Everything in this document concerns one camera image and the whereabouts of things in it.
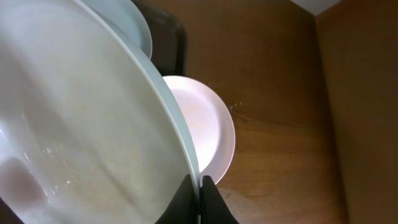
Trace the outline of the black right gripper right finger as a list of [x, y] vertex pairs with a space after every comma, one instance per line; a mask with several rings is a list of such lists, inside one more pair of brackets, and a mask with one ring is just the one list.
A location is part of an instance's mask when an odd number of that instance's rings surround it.
[[202, 178], [200, 216], [201, 224], [239, 224], [209, 175]]

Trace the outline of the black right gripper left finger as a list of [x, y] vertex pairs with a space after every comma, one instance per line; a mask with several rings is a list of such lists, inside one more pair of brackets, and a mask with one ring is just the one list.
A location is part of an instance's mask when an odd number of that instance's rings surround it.
[[186, 175], [165, 212], [155, 224], [196, 224], [197, 208], [192, 179]]

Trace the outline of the pink white plate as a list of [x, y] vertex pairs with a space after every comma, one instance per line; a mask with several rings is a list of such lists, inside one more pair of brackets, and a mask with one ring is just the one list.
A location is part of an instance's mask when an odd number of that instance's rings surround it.
[[236, 146], [233, 119], [223, 100], [205, 84], [188, 77], [166, 76], [189, 128], [200, 176], [218, 184], [227, 173]]

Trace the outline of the cream white plate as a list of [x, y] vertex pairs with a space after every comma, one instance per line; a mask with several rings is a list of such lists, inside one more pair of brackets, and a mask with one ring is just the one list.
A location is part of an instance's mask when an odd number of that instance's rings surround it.
[[82, 1], [1, 1], [1, 199], [23, 223], [155, 223], [199, 173], [144, 53]]

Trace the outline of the dark brown serving tray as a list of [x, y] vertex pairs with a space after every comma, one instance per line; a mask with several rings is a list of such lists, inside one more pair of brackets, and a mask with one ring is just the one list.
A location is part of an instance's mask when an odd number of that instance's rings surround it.
[[185, 76], [187, 35], [182, 23], [146, 1], [133, 0], [133, 3], [149, 25], [152, 35], [151, 62], [162, 76]]

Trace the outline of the pale green stained plate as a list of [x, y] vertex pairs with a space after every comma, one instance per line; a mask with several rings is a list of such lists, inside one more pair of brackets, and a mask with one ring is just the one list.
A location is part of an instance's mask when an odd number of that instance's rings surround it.
[[107, 23], [132, 52], [141, 50], [152, 57], [152, 36], [138, 7], [130, 0], [82, 0]]

